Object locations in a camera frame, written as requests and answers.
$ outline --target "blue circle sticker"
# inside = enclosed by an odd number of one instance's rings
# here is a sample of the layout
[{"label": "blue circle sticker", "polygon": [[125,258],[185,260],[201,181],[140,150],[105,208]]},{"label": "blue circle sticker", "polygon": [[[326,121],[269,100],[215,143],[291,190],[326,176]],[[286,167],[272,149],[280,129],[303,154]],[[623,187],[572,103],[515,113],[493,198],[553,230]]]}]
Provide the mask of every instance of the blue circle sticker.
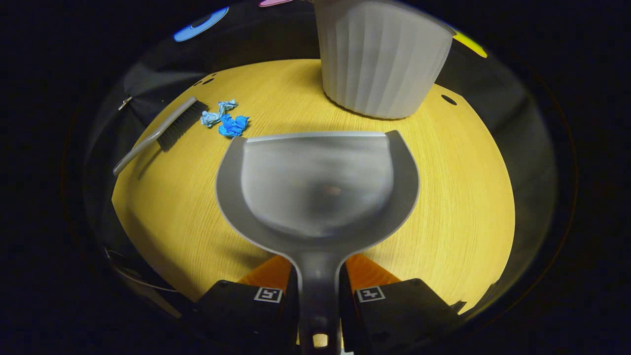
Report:
[{"label": "blue circle sticker", "polygon": [[176,42],[183,42],[187,39],[191,39],[204,32],[205,30],[211,28],[215,23],[219,22],[219,20],[222,19],[227,13],[228,8],[223,8],[221,10],[215,11],[208,16],[202,17],[199,20],[184,27],[182,30],[179,30],[176,34],[173,35],[173,39]]}]

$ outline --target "brush handle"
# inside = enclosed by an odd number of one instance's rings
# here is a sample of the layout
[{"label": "brush handle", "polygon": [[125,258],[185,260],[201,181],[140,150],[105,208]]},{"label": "brush handle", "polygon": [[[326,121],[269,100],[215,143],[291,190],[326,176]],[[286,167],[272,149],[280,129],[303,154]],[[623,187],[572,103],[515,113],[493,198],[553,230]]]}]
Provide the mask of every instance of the brush handle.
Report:
[{"label": "brush handle", "polygon": [[142,142],[138,143],[134,148],[132,148],[129,153],[125,154],[125,156],[121,159],[121,161],[116,164],[112,173],[114,176],[118,176],[125,166],[129,164],[138,154],[140,154],[143,150],[149,147],[154,141],[156,141],[164,131],[181,115],[184,111],[188,110],[190,106],[192,106],[195,102],[197,102],[197,98],[195,96],[189,97],[188,100],[184,101],[178,108],[173,110],[171,114],[160,124],[158,129],[156,129],[149,137],[145,138]]}]

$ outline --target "pink sticker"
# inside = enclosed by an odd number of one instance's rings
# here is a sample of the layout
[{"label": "pink sticker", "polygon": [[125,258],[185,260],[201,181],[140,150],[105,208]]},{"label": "pink sticker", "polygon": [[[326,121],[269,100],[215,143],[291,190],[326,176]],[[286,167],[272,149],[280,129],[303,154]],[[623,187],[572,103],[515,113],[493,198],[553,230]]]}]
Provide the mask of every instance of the pink sticker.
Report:
[{"label": "pink sticker", "polygon": [[268,6],[274,6],[283,3],[289,3],[291,0],[264,0],[259,3],[259,6],[262,8],[266,8]]}]

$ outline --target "light blue paper scrap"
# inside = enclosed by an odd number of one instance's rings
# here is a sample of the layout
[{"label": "light blue paper scrap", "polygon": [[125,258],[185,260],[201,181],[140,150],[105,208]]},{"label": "light blue paper scrap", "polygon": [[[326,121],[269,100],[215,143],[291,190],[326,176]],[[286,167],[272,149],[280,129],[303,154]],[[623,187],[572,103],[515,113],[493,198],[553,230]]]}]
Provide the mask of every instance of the light blue paper scrap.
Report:
[{"label": "light blue paper scrap", "polygon": [[237,103],[237,101],[235,99],[232,99],[230,101],[219,101],[219,102],[217,102],[217,104],[219,105],[219,113],[220,114],[224,114],[224,113],[234,109],[235,107],[239,106],[239,104]]},{"label": "light blue paper scrap", "polygon": [[203,124],[204,126],[212,127],[213,125],[221,121],[221,115],[216,112],[203,111],[201,113],[200,121],[201,121],[201,124]]}]

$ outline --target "hand brush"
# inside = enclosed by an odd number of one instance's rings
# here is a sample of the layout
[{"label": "hand brush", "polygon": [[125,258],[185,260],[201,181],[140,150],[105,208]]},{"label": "hand brush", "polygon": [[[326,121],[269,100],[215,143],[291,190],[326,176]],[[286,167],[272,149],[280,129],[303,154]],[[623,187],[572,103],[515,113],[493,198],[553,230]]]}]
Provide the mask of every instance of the hand brush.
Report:
[{"label": "hand brush", "polygon": [[151,145],[154,141],[158,141],[163,152],[167,152],[173,147],[175,142],[201,117],[202,111],[207,111],[208,105],[198,101],[195,96],[184,101],[182,105],[176,108],[164,120],[162,124],[152,134],[138,143],[129,153],[116,164],[114,176],[118,176],[121,171],[133,160],[138,154]]}]

